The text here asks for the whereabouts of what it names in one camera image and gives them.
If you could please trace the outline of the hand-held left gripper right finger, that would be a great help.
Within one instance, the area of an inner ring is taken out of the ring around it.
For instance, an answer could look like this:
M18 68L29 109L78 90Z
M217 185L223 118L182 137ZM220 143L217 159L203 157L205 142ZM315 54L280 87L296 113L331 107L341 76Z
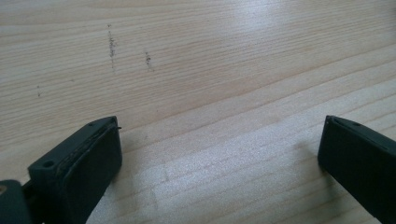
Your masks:
M396 141L358 122L328 116L318 164L382 224L396 224Z

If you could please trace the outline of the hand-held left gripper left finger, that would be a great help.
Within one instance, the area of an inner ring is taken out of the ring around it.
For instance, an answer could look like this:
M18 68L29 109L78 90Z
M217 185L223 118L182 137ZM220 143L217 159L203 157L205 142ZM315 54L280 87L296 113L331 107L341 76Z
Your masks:
M122 164L117 119L92 121L28 167L35 224L85 224Z

